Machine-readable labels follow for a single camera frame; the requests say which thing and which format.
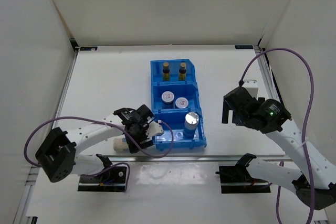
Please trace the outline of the silver-lid white jar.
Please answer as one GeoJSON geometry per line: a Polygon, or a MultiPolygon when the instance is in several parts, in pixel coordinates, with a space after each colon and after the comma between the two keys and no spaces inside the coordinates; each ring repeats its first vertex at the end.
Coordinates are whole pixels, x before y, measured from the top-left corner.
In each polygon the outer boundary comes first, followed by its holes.
{"type": "Polygon", "coordinates": [[[113,138],[113,149],[115,152],[124,152],[129,149],[127,141],[123,136],[117,136],[113,138]]]}
{"type": "Polygon", "coordinates": [[[184,138],[193,138],[197,130],[200,117],[196,112],[189,112],[185,116],[183,136],[184,138]]]}

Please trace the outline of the red-label lid jar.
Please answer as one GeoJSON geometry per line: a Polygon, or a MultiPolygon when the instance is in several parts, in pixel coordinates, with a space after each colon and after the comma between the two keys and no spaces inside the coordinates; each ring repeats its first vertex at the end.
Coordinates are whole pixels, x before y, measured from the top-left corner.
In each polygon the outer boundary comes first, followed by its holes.
{"type": "Polygon", "coordinates": [[[174,108],[174,100],[175,100],[175,95],[171,91],[164,91],[161,95],[161,100],[162,100],[162,108],[163,109],[173,109],[174,108]]]}
{"type": "Polygon", "coordinates": [[[176,109],[186,109],[188,108],[189,101],[185,97],[179,97],[175,100],[175,108],[176,109]]]}

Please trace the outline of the brown bottle yellow label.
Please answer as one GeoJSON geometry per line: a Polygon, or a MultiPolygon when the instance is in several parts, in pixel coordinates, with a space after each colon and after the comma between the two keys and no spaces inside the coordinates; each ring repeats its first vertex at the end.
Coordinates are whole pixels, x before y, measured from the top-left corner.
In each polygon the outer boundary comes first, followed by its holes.
{"type": "Polygon", "coordinates": [[[163,63],[162,80],[170,81],[170,65],[168,62],[163,63]]]}
{"type": "Polygon", "coordinates": [[[178,81],[185,81],[186,79],[186,63],[185,62],[181,62],[178,75],[179,75],[178,81]]]}

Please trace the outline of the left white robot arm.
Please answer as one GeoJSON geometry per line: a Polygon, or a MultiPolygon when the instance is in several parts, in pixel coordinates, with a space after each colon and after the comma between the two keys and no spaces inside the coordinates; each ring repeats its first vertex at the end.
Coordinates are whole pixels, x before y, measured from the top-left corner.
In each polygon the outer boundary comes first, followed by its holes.
{"type": "Polygon", "coordinates": [[[93,177],[105,182],[115,167],[101,155],[83,155],[82,152],[102,141],[124,136],[130,153],[152,146],[154,136],[163,133],[155,122],[152,111],[142,105],[136,110],[121,108],[101,121],[86,119],[88,125],[73,130],[52,129],[37,150],[35,157],[52,183],[70,174],[93,177]]]}

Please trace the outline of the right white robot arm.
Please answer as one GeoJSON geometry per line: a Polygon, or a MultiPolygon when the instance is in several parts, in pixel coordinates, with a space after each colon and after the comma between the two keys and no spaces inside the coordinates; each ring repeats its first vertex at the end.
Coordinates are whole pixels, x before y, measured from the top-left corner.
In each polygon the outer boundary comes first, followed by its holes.
{"type": "Polygon", "coordinates": [[[260,131],[273,140],[298,167],[279,167],[247,153],[235,165],[240,181],[266,180],[293,192],[306,206],[313,197],[315,210],[335,204],[335,165],[310,142],[301,141],[301,131],[280,102],[257,99],[246,88],[237,87],[224,96],[223,123],[227,123],[229,111],[238,125],[260,131]]]}

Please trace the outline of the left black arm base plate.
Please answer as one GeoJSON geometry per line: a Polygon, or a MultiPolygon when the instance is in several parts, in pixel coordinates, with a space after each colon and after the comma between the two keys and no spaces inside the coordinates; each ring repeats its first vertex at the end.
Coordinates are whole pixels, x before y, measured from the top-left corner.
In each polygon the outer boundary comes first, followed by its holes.
{"type": "Polygon", "coordinates": [[[83,176],[79,178],[79,192],[125,192],[128,167],[125,164],[118,165],[103,175],[96,177],[83,176]]]}

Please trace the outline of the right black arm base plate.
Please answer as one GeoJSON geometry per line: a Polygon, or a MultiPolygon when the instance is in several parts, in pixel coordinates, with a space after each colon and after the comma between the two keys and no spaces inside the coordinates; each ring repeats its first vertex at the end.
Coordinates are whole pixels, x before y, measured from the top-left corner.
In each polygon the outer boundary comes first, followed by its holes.
{"type": "Polygon", "coordinates": [[[268,181],[240,174],[236,166],[219,166],[216,175],[220,178],[222,194],[271,193],[268,181]]]}

